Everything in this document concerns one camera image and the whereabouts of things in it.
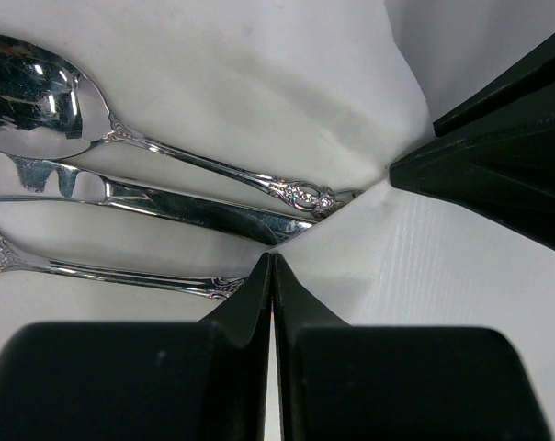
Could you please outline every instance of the cutlery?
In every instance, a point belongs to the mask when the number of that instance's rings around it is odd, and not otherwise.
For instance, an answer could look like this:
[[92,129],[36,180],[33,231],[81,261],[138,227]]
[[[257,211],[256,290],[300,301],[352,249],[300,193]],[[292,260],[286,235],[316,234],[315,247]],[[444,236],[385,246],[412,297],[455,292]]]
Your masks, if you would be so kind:
[[247,279],[247,277],[174,277],[74,264],[23,251],[0,234],[0,274],[16,270],[169,289],[214,300],[228,299]]
[[243,182],[316,218],[361,193],[253,173],[150,138],[118,119],[96,84],[64,58],[0,35],[0,151],[56,160],[119,141]]
[[0,153],[0,201],[67,200],[123,209],[243,236],[266,245],[308,230],[314,220],[145,187],[72,165]]

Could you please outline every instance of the spoon handle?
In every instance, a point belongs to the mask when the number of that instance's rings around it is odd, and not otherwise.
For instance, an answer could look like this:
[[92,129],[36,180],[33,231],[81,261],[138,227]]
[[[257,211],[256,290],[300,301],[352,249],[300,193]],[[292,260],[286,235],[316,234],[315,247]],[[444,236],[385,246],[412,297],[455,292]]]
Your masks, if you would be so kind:
[[113,131],[105,139],[105,142],[124,141],[150,152],[171,156],[184,163],[235,179],[274,198],[279,198],[295,209],[310,212],[315,218],[326,218],[342,208],[345,203],[339,198],[354,198],[362,193],[361,190],[334,192],[330,187],[319,187],[299,179],[288,180],[278,176],[250,172],[150,138],[123,124],[114,115],[111,115],[110,119]]
[[28,270],[138,287],[168,289],[214,300],[228,299],[246,281],[246,277],[174,277],[74,264],[23,251],[7,241],[2,235],[0,235],[0,250],[4,255],[4,260],[0,262],[0,273]]

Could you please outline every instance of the white tablecloth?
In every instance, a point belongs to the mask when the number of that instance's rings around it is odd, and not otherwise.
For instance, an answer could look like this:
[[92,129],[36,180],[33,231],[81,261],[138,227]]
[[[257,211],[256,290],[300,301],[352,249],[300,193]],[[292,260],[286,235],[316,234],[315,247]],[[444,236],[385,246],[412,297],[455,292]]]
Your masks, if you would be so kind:
[[[389,186],[385,166],[431,128],[381,1],[5,0],[0,33],[69,58],[99,82],[120,117],[164,141],[256,171],[371,187],[278,248],[300,281],[352,323],[498,328],[521,352],[555,427],[555,253],[464,209]],[[71,162],[285,208],[122,144]],[[68,203],[2,203],[0,229],[42,254],[186,276],[243,276],[266,250]],[[0,348],[28,322],[197,320],[215,306],[147,288],[7,274],[0,277]],[[267,439],[278,439],[273,368]]]

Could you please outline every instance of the utensil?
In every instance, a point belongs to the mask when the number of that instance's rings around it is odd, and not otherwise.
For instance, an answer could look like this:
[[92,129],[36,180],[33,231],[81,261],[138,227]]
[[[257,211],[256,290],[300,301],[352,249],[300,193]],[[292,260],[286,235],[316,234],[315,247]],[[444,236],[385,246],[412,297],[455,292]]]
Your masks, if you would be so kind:
[[74,264],[23,251],[0,234],[0,274],[16,270],[169,289],[214,300],[228,299],[247,279],[247,277],[175,277]]
[[253,173],[143,135],[119,120],[94,82],[64,58],[0,35],[0,151],[55,160],[118,141],[236,179],[317,218],[361,193]]
[[146,187],[72,165],[0,153],[0,201],[68,200],[124,209],[227,232],[267,245],[283,243],[316,222]]

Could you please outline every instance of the white fabric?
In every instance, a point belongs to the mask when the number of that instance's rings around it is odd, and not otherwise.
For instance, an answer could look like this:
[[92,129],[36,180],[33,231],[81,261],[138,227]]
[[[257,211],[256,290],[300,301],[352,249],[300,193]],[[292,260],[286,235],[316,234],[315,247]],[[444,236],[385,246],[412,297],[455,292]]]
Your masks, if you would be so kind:
[[[390,188],[385,166],[430,136],[430,125],[381,1],[5,0],[0,33],[69,58],[98,81],[121,118],[164,141],[333,188],[375,184],[278,248],[300,281],[353,323],[502,330],[555,424],[555,253],[464,209]],[[124,145],[72,164],[285,208],[239,183]],[[0,204],[0,229],[46,255],[187,276],[246,275],[266,250],[67,203]],[[0,348],[28,322],[197,320],[215,306],[147,288],[7,274],[0,276]],[[279,439],[274,369],[266,439]]]

